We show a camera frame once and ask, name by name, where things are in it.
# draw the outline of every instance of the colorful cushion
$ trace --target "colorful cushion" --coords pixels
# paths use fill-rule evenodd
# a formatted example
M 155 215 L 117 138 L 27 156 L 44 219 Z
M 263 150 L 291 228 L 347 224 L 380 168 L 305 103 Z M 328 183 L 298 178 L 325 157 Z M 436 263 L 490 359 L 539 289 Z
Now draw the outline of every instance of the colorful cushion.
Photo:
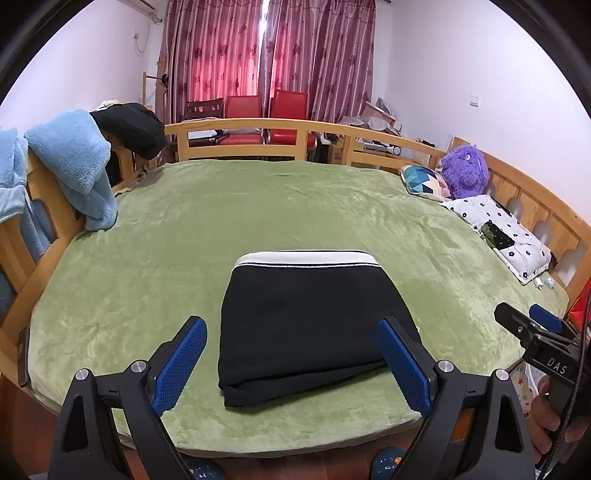
M 452 198 L 447 183 L 439 173 L 422 165 L 407 165 L 400 169 L 400 177 L 412 195 L 445 202 Z
M 552 257 L 550 249 L 493 198 L 477 195 L 442 205 L 485 238 L 521 284 L 548 270 Z

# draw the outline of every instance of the green blanket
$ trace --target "green blanket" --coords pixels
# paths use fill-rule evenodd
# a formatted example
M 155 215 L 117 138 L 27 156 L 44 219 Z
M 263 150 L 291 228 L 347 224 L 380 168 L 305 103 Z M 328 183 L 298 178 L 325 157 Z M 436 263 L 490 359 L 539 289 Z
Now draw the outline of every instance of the green blanket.
M 190 315 L 209 339 L 163 422 L 177 447 L 209 455 L 288 452 L 408 428 L 418 415 L 382 371 L 306 394 L 226 409 L 217 387 L 220 307 L 252 251 L 357 249 L 391 277 L 436 359 L 489 375 L 520 355 L 495 306 L 562 315 L 567 296 L 521 286 L 484 241 L 390 173 L 307 162 L 197 160 L 153 170 L 118 197 L 109 231 L 68 247 L 31 321 L 36 394 L 61 404 L 81 367 L 118 372 L 149 358 Z M 116 412 L 119 431 L 127 432 Z

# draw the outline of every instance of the purple stuffed monster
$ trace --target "purple stuffed monster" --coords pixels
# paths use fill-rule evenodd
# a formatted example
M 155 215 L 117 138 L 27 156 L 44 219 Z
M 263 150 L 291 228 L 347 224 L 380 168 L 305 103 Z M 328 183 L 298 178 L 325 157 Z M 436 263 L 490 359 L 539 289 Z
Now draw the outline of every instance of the purple stuffed monster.
M 474 197 L 488 185 L 488 166 L 476 147 L 454 148 L 441 159 L 441 176 L 455 199 Z

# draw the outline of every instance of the metal screw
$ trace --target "metal screw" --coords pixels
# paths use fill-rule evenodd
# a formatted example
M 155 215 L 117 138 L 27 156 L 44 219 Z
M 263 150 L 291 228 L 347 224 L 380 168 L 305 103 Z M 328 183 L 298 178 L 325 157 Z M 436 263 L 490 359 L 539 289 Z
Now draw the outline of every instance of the metal screw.
M 80 368 L 77 372 L 76 372 L 76 379 L 77 380 L 84 380 L 86 377 L 88 377 L 88 369 L 86 368 Z
M 447 374 L 454 369 L 453 363 L 449 362 L 448 360 L 441 360 L 437 366 L 439 367 L 439 370 Z
M 140 374 L 146 370 L 146 362 L 143 360 L 136 360 L 134 363 L 131 364 L 131 371 L 136 374 Z
M 495 372 L 495 375 L 499 380 L 502 380 L 502 381 L 509 379 L 509 374 L 507 372 L 505 372 L 503 369 L 498 369 Z

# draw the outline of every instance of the floral pattern curtain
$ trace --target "floral pattern curtain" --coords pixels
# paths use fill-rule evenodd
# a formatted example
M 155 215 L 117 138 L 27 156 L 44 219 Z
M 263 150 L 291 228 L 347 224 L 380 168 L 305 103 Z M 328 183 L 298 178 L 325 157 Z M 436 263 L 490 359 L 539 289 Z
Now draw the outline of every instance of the floral pattern curtain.
M 165 123 L 182 121 L 187 101 L 256 95 L 261 9 L 262 0 L 169 1 L 158 72 L 168 74 Z
M 359 115 L 371 98 L 375 0 L 271 0 L 259 93 L 307 92 L 309 118 Z M 268 112 L 268 103 L 264 105 Z

